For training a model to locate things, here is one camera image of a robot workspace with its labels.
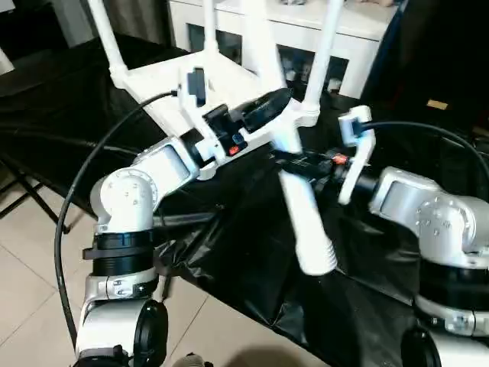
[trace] white pipe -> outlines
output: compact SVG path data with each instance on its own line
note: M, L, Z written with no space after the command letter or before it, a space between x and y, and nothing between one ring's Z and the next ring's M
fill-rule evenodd
M10 62L7 55L0 48L0 75L8 73L14 69L14 65Z
M215 39L215 12L214 1L204 0L204 50L216 52L219 50L217 40Z
M321 37L316 49L313 68L309 75L306 95L303 100L303 108L308 112L317 111L319 114L319 100L321 98L326 73L328 72L329 59L331 58L331 50L342 8L343 0L328 1L324 22L322 23Z
M264 0L241 0L244 15L244 36L253 60L254 71L260 77L263 92L286 86L277 45L272 36Z
M117 88L124 88L122 80L128 71L125 65L121 51L115 40L114 31L110 25L107 11L102 0L88 0L90 10L92 11L93 20L95 21L100 39L108 59L108 69L110 70L112 81Z
M281 151L300 153L302 145L295 126L294 113L284 111L274 121L273 146ZM283 195L296 236L296 255L300 268L307 275L324 275L335 270L335 250L324 232L313 189L301 176L279 173Z

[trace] tile floor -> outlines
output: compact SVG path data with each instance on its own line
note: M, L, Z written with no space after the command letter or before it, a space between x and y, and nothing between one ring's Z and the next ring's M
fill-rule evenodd
M8 178L0 173L0 187ZM0 209L22 195L0 197ZM59 211L62 198L47 188L41 196ZM73 313L83 302L90 263L81 259L92 240L93 219L74 207L64 238L63 261ZM73 352L66 331L53 269L54 224L29 199L0 220L0 364L67 367ZM216 367L320 367L323 362L289 340L237 313L191 284L177 279L167 301L170 315L164 366L194 352Z

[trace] white cabinet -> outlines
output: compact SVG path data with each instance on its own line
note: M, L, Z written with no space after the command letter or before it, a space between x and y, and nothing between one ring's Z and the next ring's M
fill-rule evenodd
M328 0L309 0L306 5L286 6L267 0L268 17L286 78L307 83L313 52L317 48ZM219 48L253 70L243 34L240 0L215 2ZM397 8L348 0L338 24L325 88L339 89L343 96L359 98L377 51ZM176 46L198 51L203 45L202 0L170 0Z

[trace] white bracket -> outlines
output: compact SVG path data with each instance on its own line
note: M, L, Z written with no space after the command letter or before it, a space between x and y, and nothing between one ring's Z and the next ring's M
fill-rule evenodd
M359 135L355 134L354 123L364 123L372 120L371 111L367 106L357 106L350 109L349 113L339 117L340 128L342 130L343 143L347 147L357 147L345 182L339 193L338 202L342 205L350 203L351 193L355 188L361 170L368 164L368 160L375 148L374 130L367 130Z

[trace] black tablecloth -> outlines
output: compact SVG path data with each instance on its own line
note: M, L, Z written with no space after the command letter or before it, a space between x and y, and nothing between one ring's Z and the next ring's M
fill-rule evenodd
M137 67L183 52L119 37L124 59ZM37 129L98 141L134 101L115 89L101 45L92 41L36 67L0 76L2 156L64 195L88 154L86 148L2 133ZM339 145L341 110L324 108L318 125L301 128L308 149ZM374 110L374 117L388 117ZM144 113L111 141L146 148L163 132ZM459 148L409 132L378 135L376 167L388 164L467 192L467 160ZM236 310L307 348L335 367L395 366L400 337L413 322L417 246L406 230L374 218L365 201L338 206L334 192L318 197L325 230L333 240L338 271L307 277L298 267L294 237L269 147L221 168L165 199L165 215L217 212L205 224L172 234L158 248L161 263ZM104 152L90 168L75 202L89 210L89 191L102 176L127 166L130 155Z

